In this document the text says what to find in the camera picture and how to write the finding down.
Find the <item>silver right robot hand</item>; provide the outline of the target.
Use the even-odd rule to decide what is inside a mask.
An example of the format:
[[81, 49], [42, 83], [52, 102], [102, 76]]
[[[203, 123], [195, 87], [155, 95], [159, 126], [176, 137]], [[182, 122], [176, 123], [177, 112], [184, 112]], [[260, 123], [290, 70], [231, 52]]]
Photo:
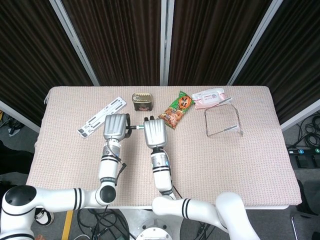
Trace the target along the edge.
[[168, 135], [163, 119], [155, 119], [153, 115], [146, 117], [143, 122], [146, 145], [150, 148], [163, 148], [167, 145]]

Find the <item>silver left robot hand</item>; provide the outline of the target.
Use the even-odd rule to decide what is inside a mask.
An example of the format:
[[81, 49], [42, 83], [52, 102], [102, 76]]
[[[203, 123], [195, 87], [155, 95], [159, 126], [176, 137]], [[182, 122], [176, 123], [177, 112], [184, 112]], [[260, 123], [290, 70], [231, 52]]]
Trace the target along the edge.
[[103, 137], [107, 141], [115, 139], [122, 141], [132, 134], [131, 119], [128, 113], [110, 114], [105, 117]]

